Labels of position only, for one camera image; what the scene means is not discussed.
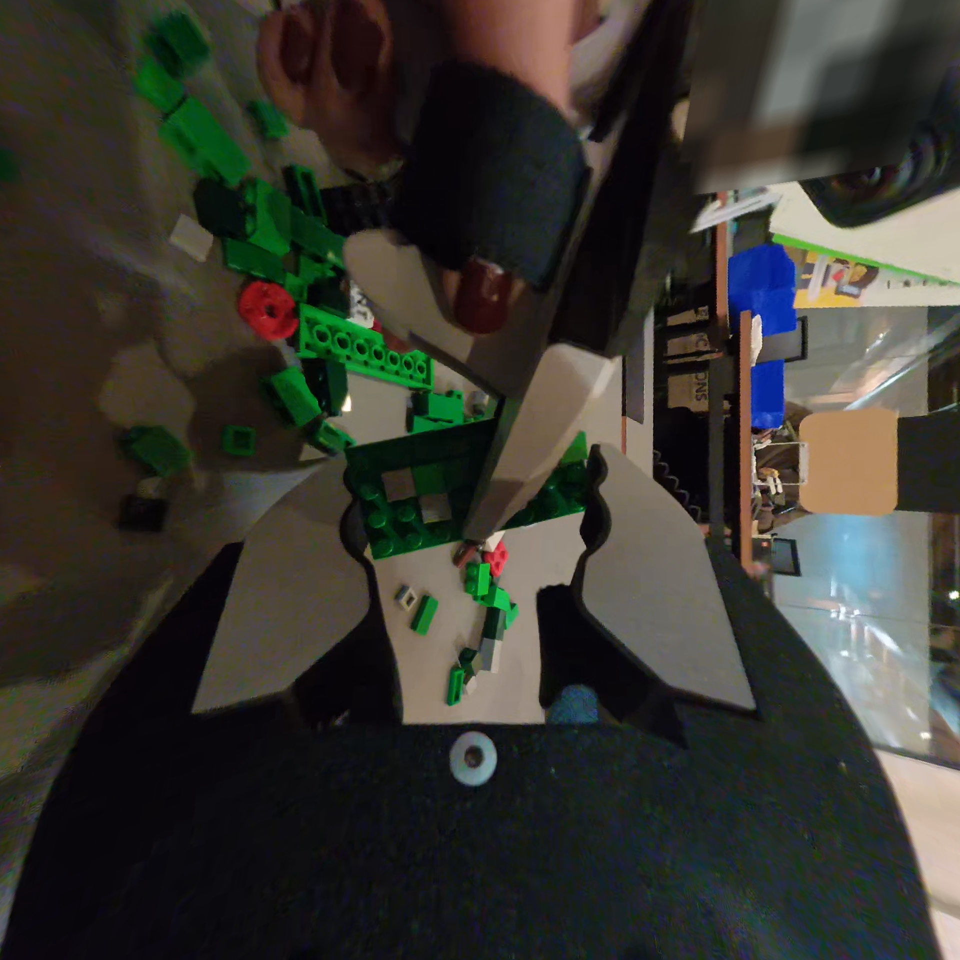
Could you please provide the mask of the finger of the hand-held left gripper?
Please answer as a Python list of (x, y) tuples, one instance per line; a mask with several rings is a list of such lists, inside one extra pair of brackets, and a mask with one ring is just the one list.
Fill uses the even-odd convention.
[(501, 402), (462, 522), (461, 540), (479, 544), (503, 530), (558, 466), (575, 434), (616, 375), (618, 355), (570, 343), (547, 345), (523, 386), (508, 388), (502, 372), (460, 359), (460, 373)]

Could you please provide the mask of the yellow printed box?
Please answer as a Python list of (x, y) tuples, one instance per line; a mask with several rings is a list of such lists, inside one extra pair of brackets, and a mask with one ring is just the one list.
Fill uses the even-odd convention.
[(796, 309), (866, 306), (880, 268), (813, 250), (802, 254), (797, 265)]

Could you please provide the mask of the glass partition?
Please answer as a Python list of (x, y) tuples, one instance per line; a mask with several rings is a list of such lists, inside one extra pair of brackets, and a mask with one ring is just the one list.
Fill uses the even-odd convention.
[(958, 516), (810, 515), (774, 602), (880, 749), (958, 768)]

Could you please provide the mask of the long black toy plate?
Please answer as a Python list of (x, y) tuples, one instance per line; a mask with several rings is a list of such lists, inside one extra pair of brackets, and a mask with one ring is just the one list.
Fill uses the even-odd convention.
[(326, 225), (343, 237), (388, 229), (396, 189), (392, 181), (353, 182), (321, 189), (318, 197)]

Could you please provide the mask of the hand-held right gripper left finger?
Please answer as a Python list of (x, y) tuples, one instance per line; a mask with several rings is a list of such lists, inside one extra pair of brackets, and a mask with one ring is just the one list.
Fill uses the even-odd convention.
[(214, 714), (289, 693), (370, 606), (343, 544), (345, 459), (320, 460), (244, 540), (192, 704)]

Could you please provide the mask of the black sloped toy brick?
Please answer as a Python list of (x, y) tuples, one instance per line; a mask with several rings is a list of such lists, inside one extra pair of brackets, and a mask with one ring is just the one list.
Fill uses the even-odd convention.
[(169, 501), (139, 494), (124, 496), (119, 504), (116, 526), (127, 533), (160, 534), (169, 513)]

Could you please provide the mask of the long green holed plate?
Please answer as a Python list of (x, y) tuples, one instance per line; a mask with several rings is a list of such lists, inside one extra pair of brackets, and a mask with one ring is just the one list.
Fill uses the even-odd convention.
[(420, 351), (399, 353), (382, 333), (309, 304), (297, 307), (295, 353), (301, 360), (339, 362), (358, 376), (413, 391), (432, 391), (434, 361)]

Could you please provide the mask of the white instruction booklet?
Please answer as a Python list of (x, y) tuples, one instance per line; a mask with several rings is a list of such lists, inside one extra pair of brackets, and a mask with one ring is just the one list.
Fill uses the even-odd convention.
[(829, 222), (796, 181), (774, 184), (770, 191), (778, 195), (770, 231), (779, 244), (959, 282), (958, 190), (852, 228)]

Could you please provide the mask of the blue storage bin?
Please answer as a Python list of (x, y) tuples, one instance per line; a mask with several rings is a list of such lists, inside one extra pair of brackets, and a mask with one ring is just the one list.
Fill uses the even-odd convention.
[(786, 418), (786, 362), (762, 362), (750, 370), (750, 426), (779, 429)]
[(796, 267), (780, 244), (743, 250), (727, 263), (727, 301), (731, 328), (746, 311), (761, 318), (764, 338), (797, 328)]

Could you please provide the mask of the green checkered brick assembly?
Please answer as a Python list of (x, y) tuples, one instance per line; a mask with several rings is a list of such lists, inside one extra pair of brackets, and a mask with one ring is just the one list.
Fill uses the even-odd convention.
[[(465, 539), (464, 523), (495, 435), (492, 420), (407, 434), (346, 450), (345, 482), (357, 498), (375, 561)], [(580, 431), (507, 530), (581, 513), (589, 446)]]

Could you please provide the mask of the person's left hand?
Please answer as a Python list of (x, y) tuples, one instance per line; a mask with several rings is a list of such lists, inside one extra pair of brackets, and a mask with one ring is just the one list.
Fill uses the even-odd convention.
[(270, 101), (343, 171), (397, 169), (390, 227), (439, 269), (451, 321), (507, 323), (552, 280), (586, 187), (571, 61), (603, 2), (298, 2), (267, 15), (256, 62)]

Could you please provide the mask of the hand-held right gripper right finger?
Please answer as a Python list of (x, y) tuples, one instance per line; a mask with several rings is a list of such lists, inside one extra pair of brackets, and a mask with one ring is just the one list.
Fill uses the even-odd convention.
[(680, 698), (738, 714), (756, 700), (703, 533), (616, 446), (587, 461), (583, 552), (573, 593), (633, 666)]

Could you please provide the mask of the red round toy brick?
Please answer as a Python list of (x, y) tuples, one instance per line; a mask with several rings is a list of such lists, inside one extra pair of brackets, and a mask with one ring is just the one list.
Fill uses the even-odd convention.
[(288, 339), (299, 326), (294, 297), (270, 281), (247, 282), (238, 294), (237, 312), (256, 336), (268, 342)]

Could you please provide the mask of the wooden table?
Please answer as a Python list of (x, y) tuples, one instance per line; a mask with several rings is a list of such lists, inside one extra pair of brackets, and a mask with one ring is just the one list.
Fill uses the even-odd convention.
[(752, 328), (753, 314), (749, 310), (742, 311), (737, 330), (737, 533), (734, 543), (740, 565), (746, 573), (753, 570)]

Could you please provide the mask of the pile of green toy bricks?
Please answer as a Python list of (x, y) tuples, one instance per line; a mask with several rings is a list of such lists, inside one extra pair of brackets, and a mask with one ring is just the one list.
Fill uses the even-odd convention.
[[(241, 2), (150, 3), (153, 11), (147, 25), (138, 30), (126, 71), (133, 94), (148, 107), (161, 146), (187, 174), (186, 210), (175, 216), (174, 224), (182, 213), (195, 214), (193, 194), (202, 178), (210, 178), (215, 186), (238, 188), (241, 199), (246, 199), (248, 183), (253, 184), (254, 195), (261, 193), (260, 185), (281, 193), (282, 168), (292, 163), (312, 166), (318, 177), (327, 174), (327, 159), (312, 136), (293, 130), (266, 141), (258, 131), (249, 105), (265, 96), (254, 66), (258, 26), (248, 6)], [(3, 141), (2, 153), (10, 155), (16, 168), (13, 180), (2, 181), (6, 186), (21, 179), (22, 169)], [(224, 266), (222, 256), (216, 240), (207, 261), (198, 264), (226, 271), (233, 282), (228, 305), (241, 329), (253, 335), (257, 346), (280, 351), (280, 363), (262, 372), (254, 385), (267, 411), (299, 442), (296, 462), (310, 462), (302, 460), (301, 433), (283, 424), (261, 389), (261, 378), (286, 365), (284, 347), (261, 340), (239, 318), (235, 303), (246, 275)]]

